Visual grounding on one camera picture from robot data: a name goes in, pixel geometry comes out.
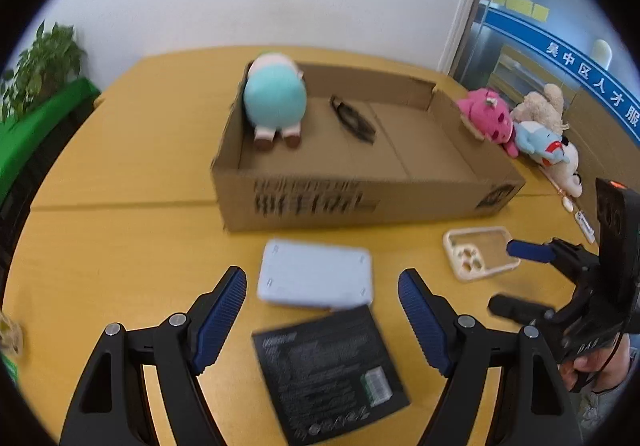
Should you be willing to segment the person right hand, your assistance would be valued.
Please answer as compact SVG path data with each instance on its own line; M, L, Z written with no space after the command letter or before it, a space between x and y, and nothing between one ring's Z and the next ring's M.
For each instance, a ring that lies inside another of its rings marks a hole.
M587 355L579 356L572 362L564 362L559 368L565 387L571 391L578 374L594 377L593 392L606 392L623 383L630 370L630 340L628 334L617 336L612 348L599 348Z

